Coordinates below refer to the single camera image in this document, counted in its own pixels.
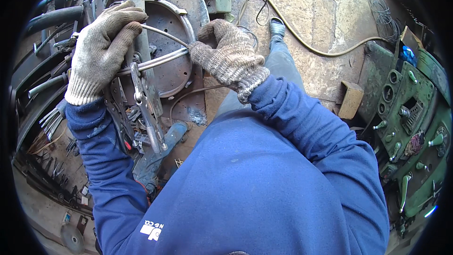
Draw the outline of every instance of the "leg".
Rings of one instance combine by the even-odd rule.
[[[293,57],[289,53],[286,43],[279,35],[274,35],[269,43],[270,53],[266,57],[264,66],[270,70],[275,77],[285,77],[288,81],[295,83],[303,92],[302,77],[296,68]]]
[[[223,102],[220,104],[219,109],[217,110],[216,116],[214,116],[214,119],[216,119],[217,116],[228,112],[232,110],[240,110],[240,109],[245,109],[245,108],[251,108],[252,105],[246,104],[243,105],[239,102],[237,99],[237,93],[233,90],[230,90],[230,92],[226,95],[225,99]]]

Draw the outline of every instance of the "shoe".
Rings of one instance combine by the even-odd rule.
[[[272,17],[269,21],[269,31],[270,37],[275,35],[279,35],[281,37],[285,36],[285,24],[283,23],[282,19],[278,17]]]

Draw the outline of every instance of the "jacket sleeve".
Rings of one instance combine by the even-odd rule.
[[[283,77],[270,75],[249,102],[329,180],[339,195],[350,236],[370,248],[363,253],[383,254],[389,222],[370,145],[357,140],[339,117]]]
[[[103,99],[81,106],[68,104],[66,117],[91,182],[100,247],[104,254],[113,254],[128,241],[148,209],[145,190],[134,180],[134,162],[120,149]]]

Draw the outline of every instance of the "hand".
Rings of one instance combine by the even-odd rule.
[[[212,36],[218,44],[215,49],[205,44]],[[188,46],[192,62],[237,92],[239,101],[246,104],[252,91],[269,76],[264,57],[255,55],[250,38],[233,24],[217,19],[198,32],[198,39]]]
[[[100,98],[100,91],[120,69],[127,49],[142,32],[140,22],[148,16],[132,1],[105,9],[82,29],[72,58],[72,71],[65,99],[85,105]]]

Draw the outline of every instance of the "printed logo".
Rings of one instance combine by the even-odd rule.
[[[163,224],[153,223],[152,221],[144,221],[144,225],[140,229],[140,232],[149,235],[148,240],[154,239],[157,241],[159,240],[159,235],[163,227]]]

